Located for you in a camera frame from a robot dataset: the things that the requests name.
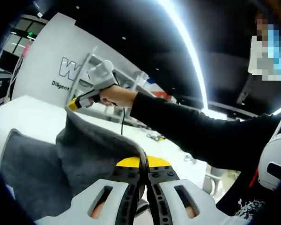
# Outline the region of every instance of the yellow part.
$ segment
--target yellow part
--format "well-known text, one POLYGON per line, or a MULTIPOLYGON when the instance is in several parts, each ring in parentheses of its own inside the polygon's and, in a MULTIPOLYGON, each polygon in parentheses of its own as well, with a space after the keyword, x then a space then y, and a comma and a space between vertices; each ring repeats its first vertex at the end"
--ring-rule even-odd
POLYGON ((75 111, 75 110, 78 109, 78 107, 77 107, 75 101, 76 101, 76 98, 74 98, 74 99, 70 102, 70 104, 69 104, 69 108, 70 108, 72 111, 75 111))
POLYGON ((139 168, 140 158, 138 157, 125 158, 122 161, 118 162, 117 166, 139 168))
MULTIPOLYGON (((148 156, 149 167, 159 167, 159 166, 170 166, 170 163, 163 158, 157 158, 154 156, 148 156)), ((118 162, 117 166, 123 167, 134 167, 138 168, 140 165, 140 158, 131 157, 125 158, 122 161, 118 162)))
POLYGON ((148 156, 149 167, 170 166, 170 163, 163 158, 148 156))

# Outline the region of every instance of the white table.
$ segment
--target white table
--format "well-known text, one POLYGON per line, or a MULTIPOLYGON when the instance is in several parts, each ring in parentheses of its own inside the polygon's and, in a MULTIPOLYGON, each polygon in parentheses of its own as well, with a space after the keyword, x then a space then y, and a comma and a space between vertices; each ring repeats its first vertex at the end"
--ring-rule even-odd
MULTIPOLYGON (((84 120, 120 133, 121 125, 106 120, 78 114, 84 120)), ((0 107, 0 157, 11 129, 48 143, 55 143, 56 135, 64 128, 66 111, 63 108, 24 96, 0 107)), ((139 128, 124 125, 123 135, 136 141, 147 155, 169 161, 180 179, 189 179, 198 187, 203 187, 206 163, 196 164, 184 161, 185 152, 169 140, 156 142, 146 137, 139 128)))

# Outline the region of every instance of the white wall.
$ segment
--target white wall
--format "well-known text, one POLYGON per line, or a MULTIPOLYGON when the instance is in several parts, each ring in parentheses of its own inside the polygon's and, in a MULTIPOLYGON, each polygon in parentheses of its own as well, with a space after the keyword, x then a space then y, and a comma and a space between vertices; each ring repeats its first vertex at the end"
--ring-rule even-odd
POLYGON ((15 83, 13 99, 29 95, 63 107, 69 93, 67 87, 71 88, 78 66, 96 46, 98 49, 95 55, 112 61, 124 73, 133 74, 139 71, 107 44, 76 27, 74 19, 58 13, 42 29, 30 47, 15 83), (61 65, 64 68, 61 71, 64 77, 59 75, 61 65), (64 86, 66 90, 52 85, 53 81, 64 86))

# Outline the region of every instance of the window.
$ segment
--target window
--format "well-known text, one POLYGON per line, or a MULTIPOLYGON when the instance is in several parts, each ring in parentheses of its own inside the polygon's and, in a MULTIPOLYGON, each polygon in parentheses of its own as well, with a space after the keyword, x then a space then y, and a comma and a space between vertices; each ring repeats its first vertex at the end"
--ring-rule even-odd
POLYGON ((28 44, 28 42, 29 42, 29 40, 27 38, 21 38, 17 48, 15 49, 14 54, 16 56, 20 57, 22 55, 22 53, 24 52, 24 49, 25 49, 26 45, 28 44))
POLYGON ((41 32, 41 30, 43 29, 43 27, 44 27, 43 24, 34 22, 34 23, 29 27, 29 29, 28 29, 27 31, 28 31, 28 32, 33 32, 33 34, 38 35, 38 34, 41 32))
POLYGON ((19 57, 16 55, 3 51, 0 57, 0 68, 12 73, 15 69, 15 66, 19 60, 19 57))
POLYGON ((20 40, 19 36, 16 35, 10 35, 3 47, 3 50, 9 52, 9 53, 13 53, 16 45, 18 44, 18 41, 20 40))
POLYGON ((26 30, 29 25, 32 23, 30 20, 21 19, 18 24, 15 26, 15 29, 26 30))

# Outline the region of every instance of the black cable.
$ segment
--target black cable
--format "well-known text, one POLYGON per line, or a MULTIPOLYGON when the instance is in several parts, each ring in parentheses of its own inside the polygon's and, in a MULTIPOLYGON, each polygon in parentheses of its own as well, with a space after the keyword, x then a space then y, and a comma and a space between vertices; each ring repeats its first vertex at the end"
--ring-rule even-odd
MULTIPOLYGON (((114 78, 116 79, 118 86, 120 86, 120 83, 117 80, 116 75, 113 73, 114 78)), ((124 126, 124 119, 125 119, 125 108, 123 108, 123 120, 122 120, 122 124, 121 124, 121 135, 123 135, 123 126, 124 126)))

